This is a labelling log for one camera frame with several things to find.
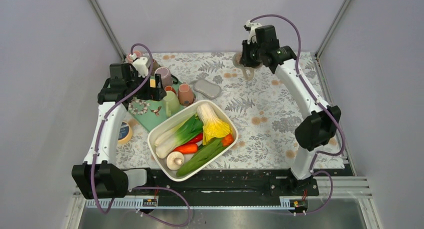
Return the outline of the cream floral mug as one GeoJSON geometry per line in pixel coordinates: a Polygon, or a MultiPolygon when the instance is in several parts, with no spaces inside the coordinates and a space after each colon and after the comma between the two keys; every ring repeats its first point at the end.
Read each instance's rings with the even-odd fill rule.
{"type": "Polygon", "coordinates": [[[251,81],[255,76],[255,68],[246,67],[242,65],[241,58],[242,58],[242,53],[236,52],[232,57],[232,63],[234,67],[241,69],[241,72],[247,81],[251,81]]]}

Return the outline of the yellow mug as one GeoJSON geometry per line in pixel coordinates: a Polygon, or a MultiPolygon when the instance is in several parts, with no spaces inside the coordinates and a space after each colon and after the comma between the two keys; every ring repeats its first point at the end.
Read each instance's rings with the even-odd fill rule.
{"type": "Polygon", "coordinates": [[[156,80],[155,79],[150,79],[150,87],[151,88],[155,88],[156,87],[156,80]]]}

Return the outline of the light green mug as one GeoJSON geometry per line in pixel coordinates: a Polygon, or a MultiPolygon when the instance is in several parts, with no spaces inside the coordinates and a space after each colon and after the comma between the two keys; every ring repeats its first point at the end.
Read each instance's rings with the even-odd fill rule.
{"type": "Polygon", "coordinates": [[[162,99],[162,108],[165,115],[170,118],[181,110],[181,105],[177,95],[173,91],[166,91],[165,97],[162,99]]]}

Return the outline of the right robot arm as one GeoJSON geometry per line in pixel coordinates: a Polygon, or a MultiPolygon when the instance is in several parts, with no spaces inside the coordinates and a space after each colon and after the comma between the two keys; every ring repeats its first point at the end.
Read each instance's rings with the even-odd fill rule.
{"type": "Polygon", "coordinates": [[[286,182],[287,190],[299,195],[307,188],[305,180],[312,176],[316,153],[336,134],[335,123],[340,120],[341,110],[318,95],[299,68],[295,52],[289,46],[280,46],[273,25],[248,21],[244,29],[249,35],[242,41],[240,64],[270,69],[291,93],[303,118],[294,131],[300,149],[286,182]]]}

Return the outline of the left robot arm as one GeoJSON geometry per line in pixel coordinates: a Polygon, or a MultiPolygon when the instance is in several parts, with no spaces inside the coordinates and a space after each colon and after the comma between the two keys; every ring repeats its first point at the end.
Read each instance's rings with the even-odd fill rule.
{"type": "Polygon", "coordinates": [[[133,98],[161,101],[166,92],[161,77],[150,85],[152,66],[144,63],[112,63],[110,77],[97,95],[98,116],[92,143],[82,164],[72,167],[71,176],[88,200],[123,198],[136,187],[148,195],[155,181],[146,171],[124,171],[116,166],[116,151],[122,122],[133,98]]]}

